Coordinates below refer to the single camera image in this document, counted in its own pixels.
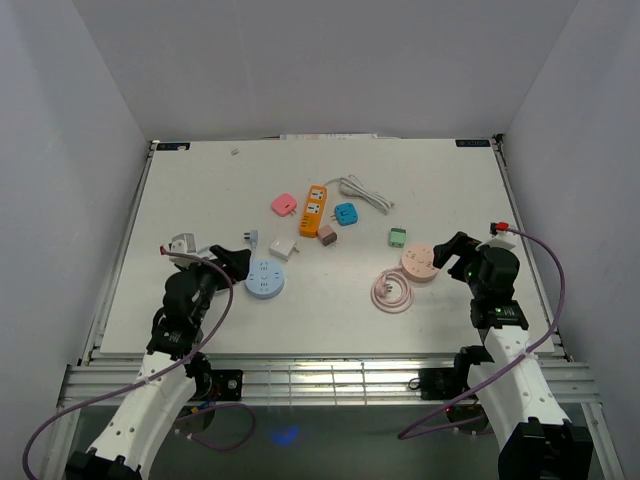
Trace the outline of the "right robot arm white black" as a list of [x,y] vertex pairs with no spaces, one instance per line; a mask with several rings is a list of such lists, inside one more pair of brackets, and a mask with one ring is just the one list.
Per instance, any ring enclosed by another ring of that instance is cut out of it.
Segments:
[[451,382],[476,397],[498,442],[502,479],[585,479],[593,441],[557,402],[534,355],[529,324],[515,299],[520,261],[495,240],[464,232],[434,248],[434,264],[457,259],[449,275],[472,294],[470,318],[478,346],[456,355]]

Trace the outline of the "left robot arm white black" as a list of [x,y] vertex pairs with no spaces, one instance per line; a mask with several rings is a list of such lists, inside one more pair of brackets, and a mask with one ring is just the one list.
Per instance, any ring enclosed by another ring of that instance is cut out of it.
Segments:
[[185,404],[213,390],[211,366],[200,351],[209,338],[202,323],[216,293],[247,279],[251,252],[213,245],[200,257],[174,242],[160,251],[177,271],[165,282],[136,381],[88,449],[69,457],[68,479],[147,478]]

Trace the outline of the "blue round power socket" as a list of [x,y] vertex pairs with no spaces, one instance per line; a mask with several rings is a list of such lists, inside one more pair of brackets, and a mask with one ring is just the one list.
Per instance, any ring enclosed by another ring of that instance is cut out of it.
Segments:
[[244,284],[253,297],[260,300],[271,299],[284,289],[284,270],[276,261],[254,260],[250,264]]

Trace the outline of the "brown pink charger plug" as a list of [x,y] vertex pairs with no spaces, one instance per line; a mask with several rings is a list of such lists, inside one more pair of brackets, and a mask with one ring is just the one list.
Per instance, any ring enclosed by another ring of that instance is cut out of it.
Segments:
[[324,225],[317,230],[317,238],[323,246],[329,246],[337,241],[338,235],[331,225]]

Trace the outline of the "white charger plug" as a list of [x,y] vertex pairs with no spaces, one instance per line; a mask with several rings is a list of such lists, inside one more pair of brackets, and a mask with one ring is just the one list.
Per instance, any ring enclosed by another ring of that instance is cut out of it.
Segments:
[[292,255],[298,252],[297,242],[287,237],[276,236],[269,245],[269,253],[285,262],[288,262]]

